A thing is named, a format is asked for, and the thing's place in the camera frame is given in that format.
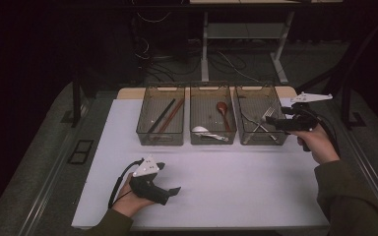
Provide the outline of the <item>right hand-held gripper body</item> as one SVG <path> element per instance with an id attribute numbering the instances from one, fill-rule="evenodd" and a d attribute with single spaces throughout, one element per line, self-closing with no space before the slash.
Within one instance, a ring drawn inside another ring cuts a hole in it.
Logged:
<path id="1" fill-rule="evenodd" d="M 312 131 L 317 125 L 320 125 L 327 133 L 330 142 L 334 141 L 334 136 L 328 128 L 328 125 L 313 110 L 310 109 L 309 103 L 315 101 L 332 99 L 331 94 L 314 94 L 303 92 L 292 98 L 293 114 L 290 119 L 281 119 L 277 124 L 277 129 L 282 131 Z"/>

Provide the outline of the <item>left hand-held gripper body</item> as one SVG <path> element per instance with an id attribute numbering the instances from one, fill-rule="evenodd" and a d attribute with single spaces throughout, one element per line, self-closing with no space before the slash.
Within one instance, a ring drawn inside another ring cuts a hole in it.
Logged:
<path id="1" fill-rule="evenodd" d="M 133 177 L 129 185 L 138 197 L 165 206 L 170 195 L 168 190 L 162 189 L 154 183 L 159 172 L 157 162 L 149 155 L 142 159 L 142 162 L 132 173 Z"/>

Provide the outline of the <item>translucent grey plastic bin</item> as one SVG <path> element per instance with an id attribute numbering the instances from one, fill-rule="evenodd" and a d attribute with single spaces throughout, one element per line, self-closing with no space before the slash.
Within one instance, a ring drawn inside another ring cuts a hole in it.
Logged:
<path id="1" fill-rule="evenodd" d="M 180 99 L 185 98 L 185 87 L 150 86 L 146 88 L 136 128 L 136 133 L 142 146 L 183 145 L 185 101 L 163 133 L 148 133 L 160 113 L 174 98 L 176 101 L 170 111 L 173 110 Z"/>
<path id="2" fill-rule="evenodd" d="M 222 116 L 217 110 L 218 102 L 227 105 L 226 119 L 231 132 L 225 129 Z M 190 139 L 192 145 L 232 145 L 237 131 L 229 85 L 220 83 L 197 83 L 190 87 Z M 228 142 L 210 137 L 197 136 L 192 132 L 196 126 L 208 129 L 212 134 L 228 138 Z"/>
<path id="3" fill-rule="evenodd" d="M 284 119 L 274 87 L 238 86 L 234 105 L 240 143 L 244 146 L 282 146 L 287 135 L 266 122 L 266 117 Z"/>

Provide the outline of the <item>brown wooden chopstick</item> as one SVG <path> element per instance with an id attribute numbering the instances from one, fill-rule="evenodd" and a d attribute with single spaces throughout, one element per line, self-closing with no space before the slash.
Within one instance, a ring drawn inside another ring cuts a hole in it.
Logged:
<path id="1" fill-rule="evenodd" d="M 177 105 L 173 108 L 173 110 L 168 115 L 168 117 L 165 120 L 165 122 L 159 128 L 159 130 L 158 130 L 159 133 L 163 133 L 165 131 L 165 129 L 167 128 L 167 126 L 169 125 L 169 123 L 171 122 L 171 120 L 173 119 L 173 117 L 176 115 L 176 113 L 178 112 L 178 110 L 180 109 L 180 107 L 183 105 L 184 101 L 185 101 L 185 98 L 182 98 L 182 99 L 180 99 L 178 101 Z"/>

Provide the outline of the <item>brown wooden spoon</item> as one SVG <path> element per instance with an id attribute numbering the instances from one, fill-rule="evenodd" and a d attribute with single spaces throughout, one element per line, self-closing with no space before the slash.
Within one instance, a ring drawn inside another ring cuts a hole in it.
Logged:
<path id="1" fill-rule="evenodd" d="M 225 129 L 228 131 L 228 132 L 231 132 L 231 127 L 226 119 L 226 112 L 227 112 L 227 105 L 225 102 L 218 102 L 217 103 L 217 110 L 220 112 L 220 115 L 222 116 L 222 119 L 223 119 L 223 123 L 225 125 Z"/>

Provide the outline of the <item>white ceramic spoon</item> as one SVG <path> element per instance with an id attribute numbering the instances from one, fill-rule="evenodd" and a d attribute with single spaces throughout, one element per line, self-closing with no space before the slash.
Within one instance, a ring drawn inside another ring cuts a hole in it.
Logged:
<path id="1" fill-rule="evenodd" d="M 208 129 L 202 126 L 196 126 L 192 129 L 192 132 L 197 136 L 210 137 L 218 141 L 228 142 L 228 138 L 217 134 L 212 134 Z"/>

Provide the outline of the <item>person's left hand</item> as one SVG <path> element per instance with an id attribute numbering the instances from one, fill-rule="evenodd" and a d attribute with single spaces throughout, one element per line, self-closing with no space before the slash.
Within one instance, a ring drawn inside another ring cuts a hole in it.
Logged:
<path id="1" fill-rule="evenodd" d="M 127 176 L 124 185 L 121 187 L 119 191 L 118 199 L 114 202 L 112 206 L 113 210 L 130 218 L 132 218 L 144 207 L 148 207 L 154 204 L 154 202 L 144 198 L 140 198 L 134 194 L 129 185 L 129 182 L 132 177 L 132 173 L 130 173 Z"/>

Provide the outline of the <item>person's right hand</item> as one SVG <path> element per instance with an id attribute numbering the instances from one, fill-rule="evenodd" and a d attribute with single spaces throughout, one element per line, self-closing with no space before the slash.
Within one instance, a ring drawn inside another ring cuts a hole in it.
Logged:
<path id="1" fill-rule="evenodd" d="M 312 131 L 290 131 L 290 133 L 297 136 L 300 146 L 308 146 L 317 163 L 324 164 L 340 159 L 327 133 L 320 125 L 317 125 Z"/>

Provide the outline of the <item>black upright stand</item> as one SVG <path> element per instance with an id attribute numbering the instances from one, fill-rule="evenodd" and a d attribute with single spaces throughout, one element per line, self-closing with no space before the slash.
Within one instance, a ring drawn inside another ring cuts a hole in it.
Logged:
<path id="1" fill-rule="evenodd" d="M 62 123 L 70 123 L 72 128 L 75 128 L 81 119 L 81 85 L 80 79 L 77 75 L 72 80 L 72 95 L 73 95 L 73 108 L 66 111 L 61 120 Z"/>
<path id="2" fill-rule="evenodd" d="M 353 127 L 365 127 L 366 124 L 358 112 L 350 111 L 352 81 L 345 81 L 342 91 L 341 120 L 348 130 Z"/>

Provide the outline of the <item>black slanted stand bar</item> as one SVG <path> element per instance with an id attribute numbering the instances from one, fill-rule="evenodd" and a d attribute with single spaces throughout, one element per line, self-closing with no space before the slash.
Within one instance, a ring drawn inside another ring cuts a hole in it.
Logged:
<path id="1" fill-rule="evenodd" d="M 340 61 L 328 71 L 311 81 L 296 87 L 297 91 L 307 91 L 317 84 L 327 81 L 322 93 L 336 95 L 346 86 L 368 92 L 378 90 L 378 17 L 363 17 L 355 20 L 348 30 L 350 44 Z"/>

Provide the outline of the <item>black floor socket frame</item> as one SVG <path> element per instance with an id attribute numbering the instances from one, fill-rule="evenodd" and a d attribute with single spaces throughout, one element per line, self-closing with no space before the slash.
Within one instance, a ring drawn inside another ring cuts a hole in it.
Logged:
<path id="1" fill-rule="evenodd" d="M 68 158 L 69 164 L 85 164 L 92 150 L 93 140 L 78 140 Z"/>

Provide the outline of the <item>metal floor rail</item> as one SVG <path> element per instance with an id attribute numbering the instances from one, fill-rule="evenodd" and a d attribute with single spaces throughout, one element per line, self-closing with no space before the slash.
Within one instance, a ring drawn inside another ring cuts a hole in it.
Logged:
<path id="1" fill-rule="evenodd" d="M 378 173 L 375 168 L 369 162 L 369 158 L 364 153 L 362 146 L 358 143 L 355 135 L 349 130 L 343 130 L 344 136 L 346 137 L 350 148 L 353 151 L 354 159 L 359 166 L 362 174 L 364 175 L 368 185 L 374 192 L 378 200 Z"/>
<path id="2" fill-rule="evenodd" d="M 60 150 L 57 152 L 54 163 L 52 164 L 48 175 L 40 187 L 36 197 L 32 202 L 31 209 L 17 234 L 17 236 L 33 236 L 38 223 L 46 209 L 46 206 L 52 196 L 59 174 L 67 161 L 67 155 L 75 140 L 76 134 L 69 132 L 61 144 Z"/>

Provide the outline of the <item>white desk with metal frame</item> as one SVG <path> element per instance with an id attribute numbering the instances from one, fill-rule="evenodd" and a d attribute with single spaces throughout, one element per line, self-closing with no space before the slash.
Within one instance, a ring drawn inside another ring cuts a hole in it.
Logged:
<path id="1" fill-rule="evenodd" d="M 209 39 L 276 39 L 278 47 L 270 53 L 275 73 L 282 84 L 287 84 L 288 79 L 281 63 L 290 28 L 295 14 L 304 7 L 320 7 L 324 4 L 331 6 L 342 3 L 343 0 L 189 0 L 191 6 L 203 8 L 203 36 L 201 75 L 202 81 L 207 82 L 210 78 L 208 60 Z M 265 11 L 281 10 L 285 17 L 271 20 L 269 23 L 211 23 L 209 14 L 213 10 L 239 11 Z"/>

